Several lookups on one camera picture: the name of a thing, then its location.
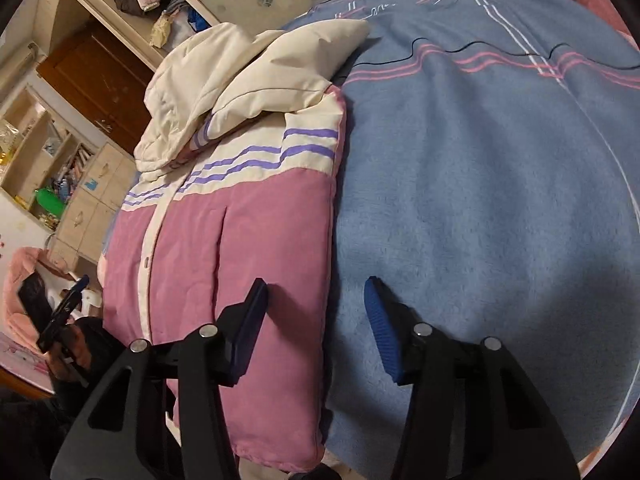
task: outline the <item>hand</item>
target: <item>hand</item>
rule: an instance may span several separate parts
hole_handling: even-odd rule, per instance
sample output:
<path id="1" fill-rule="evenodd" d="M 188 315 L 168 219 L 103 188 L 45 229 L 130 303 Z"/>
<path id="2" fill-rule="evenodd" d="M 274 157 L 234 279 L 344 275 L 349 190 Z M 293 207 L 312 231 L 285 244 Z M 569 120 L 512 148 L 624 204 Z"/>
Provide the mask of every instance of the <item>hand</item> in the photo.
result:
<path id="1" fill-rule="evenodd" d="M 85 370 L 89 371 L 91 368 L 91 353 L 84 340 L 84 334 L 82 330 L 76 325 L 68 325 L 64 330 L 68 331 L 68 343 L 67 347 L 71 350 L 71 353 L 76 358 L 76 363 Z M 70 371 L 71 364 L 64 362 L 64 355 L 62 354 L 62 345 L 58 342 L 53 343 L 51 350 L 44 354 L 49 366 L 49 370 L 55 378 L 60 381 L 75 381 L 75 375 Z"/>

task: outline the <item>silver screw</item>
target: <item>silver screw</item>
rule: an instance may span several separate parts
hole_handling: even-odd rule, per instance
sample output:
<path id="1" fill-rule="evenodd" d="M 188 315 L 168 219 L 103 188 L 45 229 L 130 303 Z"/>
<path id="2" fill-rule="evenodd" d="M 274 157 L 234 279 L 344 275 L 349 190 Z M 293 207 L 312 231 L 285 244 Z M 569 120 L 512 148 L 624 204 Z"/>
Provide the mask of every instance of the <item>silver screw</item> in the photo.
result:
<path id="1" fill-rule="evenodd" d="M 484 340 L 484 346 L 486 346 L 489 350 L 499 350 L 502 348 L 502 343 L 497 337 L 488 337 Z"/>
<path id="2" fill-rule="evenodd" d="M 146 347 L 149 345 L 144 339 L 136 339 L 133 343 L 129 345 L 132 352 L 136 354 L 139 352 L 143 352 L 146 350 Z"/>
<path id="3" fill-rule="evenodd" d="M 200 337 L 213 337 L 218 333 L 218 327 L 212 324 L 204 325 L 198 330 Z"/>
<path id="4" fill-rule="evenodd" d="M 418 323 L 414 326 L 414 333 L 420 337 L 427 337 L 433 333 L 433 327 L 428 323 Z"/>

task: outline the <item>pile of clothes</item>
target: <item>pile of clothes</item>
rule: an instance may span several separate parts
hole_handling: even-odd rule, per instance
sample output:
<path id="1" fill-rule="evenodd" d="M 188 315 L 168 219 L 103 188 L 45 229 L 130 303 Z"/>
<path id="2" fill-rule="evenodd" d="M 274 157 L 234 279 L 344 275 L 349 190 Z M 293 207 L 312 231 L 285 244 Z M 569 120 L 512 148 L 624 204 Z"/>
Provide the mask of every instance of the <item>pile of clothes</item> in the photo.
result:
<path id="1" fill-rule="evenodd" d="M 209 28 L 209 23 L 185 0 L 114 0 L 118 10 L 155 19 L 149 44 L 172 51 L 176 46 Z"/>

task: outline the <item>cream fabric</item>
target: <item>cream fabric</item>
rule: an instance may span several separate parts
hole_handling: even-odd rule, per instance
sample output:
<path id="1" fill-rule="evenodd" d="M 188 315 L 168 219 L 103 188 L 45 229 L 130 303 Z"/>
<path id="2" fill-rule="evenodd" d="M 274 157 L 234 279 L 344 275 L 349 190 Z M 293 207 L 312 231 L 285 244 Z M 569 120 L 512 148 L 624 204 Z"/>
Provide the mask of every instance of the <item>cream fabric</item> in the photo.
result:
<path id="1" fill-rule="evenodd" d="M 212 109 L 209 139 L 264 111 L 317 104 L 328 78 L 368 33 L 361 20 L 327 20 L 258 36 L 221 23 L 185 41 L 164 59 L 146 89 L 152 119 L 134 152 L 142 180 L 168 171 Z"/>

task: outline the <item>gray paw print decal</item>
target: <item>gray paw print decal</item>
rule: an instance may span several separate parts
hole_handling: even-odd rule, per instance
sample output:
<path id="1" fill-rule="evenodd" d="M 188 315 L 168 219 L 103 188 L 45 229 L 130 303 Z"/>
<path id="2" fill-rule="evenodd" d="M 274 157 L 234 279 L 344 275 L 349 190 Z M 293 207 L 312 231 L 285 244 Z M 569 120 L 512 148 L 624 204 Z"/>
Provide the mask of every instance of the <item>gray paw print decal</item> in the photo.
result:
<path id="1" fill-rule="evenodd" d="M 258 5 L 261 7 L 271 7 L 273 0 L 258 0 Z"/>

